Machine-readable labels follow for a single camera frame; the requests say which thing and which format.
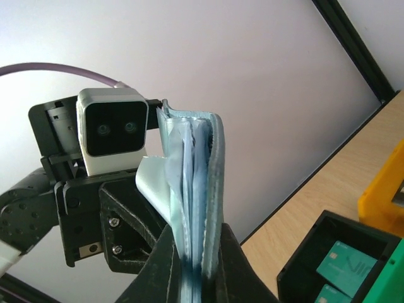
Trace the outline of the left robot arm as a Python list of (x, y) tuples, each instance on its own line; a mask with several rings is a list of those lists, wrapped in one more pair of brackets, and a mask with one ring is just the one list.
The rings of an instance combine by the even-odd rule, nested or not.
[(87, 176), (76, 101), (29, 110), (42, 165), (1, 195), (1, 244), (23, 256), (57, 226), (68, 266), (103, 254), (112, 271), (137, 274), (167, 221), (138, 191), (135, 169)]

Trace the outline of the blue card holder wallet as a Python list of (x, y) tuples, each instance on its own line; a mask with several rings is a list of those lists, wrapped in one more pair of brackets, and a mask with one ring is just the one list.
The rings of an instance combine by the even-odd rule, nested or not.
[(225, 135), (212, 112), (157, 109), (163, 156), (145, 156), (135, 183), (170, 225), (181, 264), (180, 302), (201, 302), (218, 269)]

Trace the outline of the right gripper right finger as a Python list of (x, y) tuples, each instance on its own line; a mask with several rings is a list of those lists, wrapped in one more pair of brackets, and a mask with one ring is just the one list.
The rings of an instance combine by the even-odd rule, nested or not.
[(222, 225), (215, 302), (277, 303), (277, 297), (257, 276), (230, 225)]

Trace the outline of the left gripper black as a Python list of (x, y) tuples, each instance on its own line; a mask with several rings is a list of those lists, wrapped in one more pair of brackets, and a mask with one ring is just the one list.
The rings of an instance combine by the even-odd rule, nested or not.
[(28, 111), (50, 179), (66, 264), (103, 254), (118, 273), (139, 273), (166, 222), (139, 192), (136, 169), (88, 177), (78, 145), (75, 97)]

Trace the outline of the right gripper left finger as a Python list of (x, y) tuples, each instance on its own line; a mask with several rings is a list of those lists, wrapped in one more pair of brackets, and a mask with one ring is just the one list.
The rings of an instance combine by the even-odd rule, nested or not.
[(155, 244), (148, 261), (118, 303), (180, 302), (181, 264), (172, 229), (167, 225)]

